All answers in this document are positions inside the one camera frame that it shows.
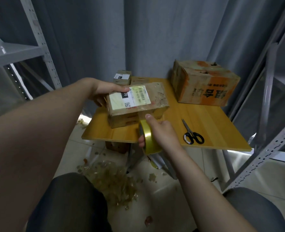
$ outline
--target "scissor blade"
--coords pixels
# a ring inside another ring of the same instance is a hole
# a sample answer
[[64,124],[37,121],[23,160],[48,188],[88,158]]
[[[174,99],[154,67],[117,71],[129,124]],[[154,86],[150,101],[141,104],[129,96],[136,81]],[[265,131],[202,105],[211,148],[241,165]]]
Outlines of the scissor blade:
[[184,121],[184,119],[182,119],[182,122],[183,122],[184,126],[186,127],[186,130],[187,130],[189,133],[191,133],[191,130],[190,130],[190,128],[188,127],[188,125],[186,124],[186,122]]

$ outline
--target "yellow tape roll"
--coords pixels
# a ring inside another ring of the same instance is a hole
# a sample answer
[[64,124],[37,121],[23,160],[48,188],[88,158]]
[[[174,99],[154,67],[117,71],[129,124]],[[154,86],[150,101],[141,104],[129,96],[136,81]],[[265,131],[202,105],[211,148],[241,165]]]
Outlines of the yellow tape roll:
[[146,120],[141,120],[139,122],[139,134],[144,135],[145,137],[145,147],[143,148],[145,155],[158,153],[162,150],[156,140],[154,140],[151,133],[151,128],[147,124]]

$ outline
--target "wooden table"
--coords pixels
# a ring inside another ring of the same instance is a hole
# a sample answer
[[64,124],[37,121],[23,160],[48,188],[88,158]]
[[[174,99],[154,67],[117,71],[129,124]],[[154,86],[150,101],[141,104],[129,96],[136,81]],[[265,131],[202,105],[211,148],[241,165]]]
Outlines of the wooden table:
[[[167,79],[149,78],[149,82],[162,82],[170,108],[161,120],[168,120],[175,128],[179,141],[184,147],[212,148],[235,151],[251,151],[251,147],[238,132],[220,107],[178,103],[173,88]],[[186,121],[193,132],[201,134],[205,143],[196,142],[188,145],[183,140],[186,128],[182,123]],[[110,128],[107,121],[106,108],[98,108],[91,122],[82,135],[82,139],[103,140],[113,142],[136,143],[138,141],[138,124]]]

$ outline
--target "forearm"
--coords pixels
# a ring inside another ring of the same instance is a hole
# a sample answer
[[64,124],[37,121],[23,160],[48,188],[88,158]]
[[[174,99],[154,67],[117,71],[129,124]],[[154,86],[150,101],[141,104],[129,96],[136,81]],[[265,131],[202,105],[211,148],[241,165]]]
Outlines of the forearm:
[[0,117],[0,219],[21,220],[6,224],[25,223],[44,194],[91,87],[80,80]]
[[256,231],[222,196],[185,150],[168,153],[200,231]]

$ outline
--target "gray pants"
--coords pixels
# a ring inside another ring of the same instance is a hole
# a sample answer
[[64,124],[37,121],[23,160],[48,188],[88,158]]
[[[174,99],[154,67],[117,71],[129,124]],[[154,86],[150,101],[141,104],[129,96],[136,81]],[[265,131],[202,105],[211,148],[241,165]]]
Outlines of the gray pants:
[[[258,232],[285,231],[279,209],[255,191],[239,187],[224,196]],[[52,180],[29,218],[26,231],[111,231],[106,200],[84,176],[61,175]]]

